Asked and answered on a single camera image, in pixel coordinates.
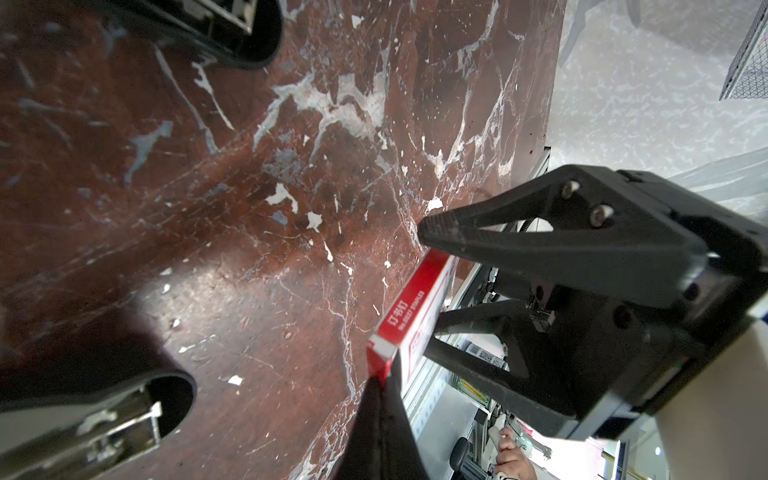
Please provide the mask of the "red white staple box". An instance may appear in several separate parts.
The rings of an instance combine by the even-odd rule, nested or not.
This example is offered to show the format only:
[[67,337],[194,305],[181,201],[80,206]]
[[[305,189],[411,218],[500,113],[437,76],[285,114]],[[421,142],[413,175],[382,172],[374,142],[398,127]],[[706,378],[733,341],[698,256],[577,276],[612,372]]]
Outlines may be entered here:
[[433,335],[452,287],[458,258],[431,249],[414,271],[367,344],[369,375],[385,385],[406,384],[414,375]]

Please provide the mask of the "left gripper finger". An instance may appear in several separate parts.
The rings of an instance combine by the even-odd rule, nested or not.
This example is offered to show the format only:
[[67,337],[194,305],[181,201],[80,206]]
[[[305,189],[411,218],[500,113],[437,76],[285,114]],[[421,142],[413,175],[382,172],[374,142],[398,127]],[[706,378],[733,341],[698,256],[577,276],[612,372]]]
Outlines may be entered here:
[[386,379],[374,375],[366,382],[348,443],[334,467],[335,479],[428,477],[402,401],[401,373],[395,356]]

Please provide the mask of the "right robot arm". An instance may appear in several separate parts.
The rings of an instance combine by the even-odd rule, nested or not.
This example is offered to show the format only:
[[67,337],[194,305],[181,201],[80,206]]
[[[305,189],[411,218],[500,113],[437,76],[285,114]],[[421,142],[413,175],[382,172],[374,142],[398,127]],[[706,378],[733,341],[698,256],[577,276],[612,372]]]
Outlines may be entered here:
[[767,230],[650,172],[568,165],[424,218],[496,271],[426,355],[538,433],[629,441],[675,479],[767,475]]

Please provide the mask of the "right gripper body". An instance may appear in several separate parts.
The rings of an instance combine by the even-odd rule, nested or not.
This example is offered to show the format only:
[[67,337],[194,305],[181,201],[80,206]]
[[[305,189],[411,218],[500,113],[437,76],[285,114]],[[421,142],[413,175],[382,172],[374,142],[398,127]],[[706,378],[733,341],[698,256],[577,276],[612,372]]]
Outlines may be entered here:
[[663,179],[649,193],[705,241],[704,270],[669,308],[651,308],[532,279],[533,344],[557,387],[528,422],[557,438],[618,438],[658,411],[744,331],[767,290],[767,232]]

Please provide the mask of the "white black stapler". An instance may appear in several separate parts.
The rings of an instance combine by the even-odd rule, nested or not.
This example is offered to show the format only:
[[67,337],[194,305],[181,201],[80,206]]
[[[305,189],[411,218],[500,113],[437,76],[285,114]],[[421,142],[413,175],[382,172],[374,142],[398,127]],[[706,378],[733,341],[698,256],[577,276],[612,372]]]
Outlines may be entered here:
[[177,369],[123,379],[54,374],[4,380],[1,476],[100,479],[157,450],[196,396],[196,382]]

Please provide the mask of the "person hand outside cell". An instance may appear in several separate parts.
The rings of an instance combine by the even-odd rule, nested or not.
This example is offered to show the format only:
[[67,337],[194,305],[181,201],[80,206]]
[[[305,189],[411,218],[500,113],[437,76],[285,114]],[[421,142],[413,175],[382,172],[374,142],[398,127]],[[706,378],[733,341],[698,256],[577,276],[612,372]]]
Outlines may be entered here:
[[498,455],[496,457],[494,473],[502,474],[506,478],[520,480],[537,479],[532,463],[515,442],[514,432],[509,428],[503,428],[500,431],[500,442],[498,443]]

